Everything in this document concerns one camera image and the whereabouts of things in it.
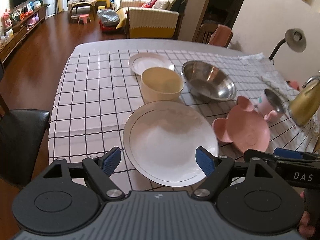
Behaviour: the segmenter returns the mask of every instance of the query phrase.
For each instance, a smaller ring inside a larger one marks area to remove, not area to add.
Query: wooden floor
[[[10,109],[52,111],[62,70],[75,46],[92,41],[124,39],[123,33],[104,34],[99,20],[87,25],[70,24],[68,12],[48,18],[30,33],[22,46],[4,63],[0,93]],[[48,132],[42,141],[34,176],[48,165]],[[0,240],[19,231],[11,213],[18,190],[0,179]]]

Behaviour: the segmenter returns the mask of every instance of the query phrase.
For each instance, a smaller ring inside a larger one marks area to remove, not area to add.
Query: wooden coffee table
[[[96,4],[96,2],[97,2],[97,0],[85,0],[83,2],[74,3],[73,0],[69,0],[68,1],[68,10],[70,10],[70,20],[71,20],[73,8],[76,8],[76,13],[77,13],[79,7],[85,7],[85,6],[90,6],[90,10],[92,9],[92,12],[93,12],[93,20],[95,20],[95,14],[96,14],[95,4]]]

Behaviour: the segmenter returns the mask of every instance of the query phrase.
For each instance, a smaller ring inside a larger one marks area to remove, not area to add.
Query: white bowl
[[[181,77],[170,69],[153,67],[141,75],[141,93],[148,103],[176,100],[183,89]]]

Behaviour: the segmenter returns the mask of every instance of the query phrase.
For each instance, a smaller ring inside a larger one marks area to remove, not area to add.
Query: pink bear-shaped plate
[[[263,117],[254,110],[249,99],[239,96],[227,118],[218,118],[212,128],[219,141],[232,142],[239,151],[248,149],[264,152],[269,145],[270,129]]]

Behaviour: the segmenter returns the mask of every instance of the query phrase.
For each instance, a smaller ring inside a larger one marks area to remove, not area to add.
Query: human hand
[[[301,192],[300,197],[304,198],[303,192]],[[310,222],[310,214],[305,211],[303,216],[300,220],[298,232],[305,238],[312,237],[316,231],[315,227],[309,226],[308,223]]]

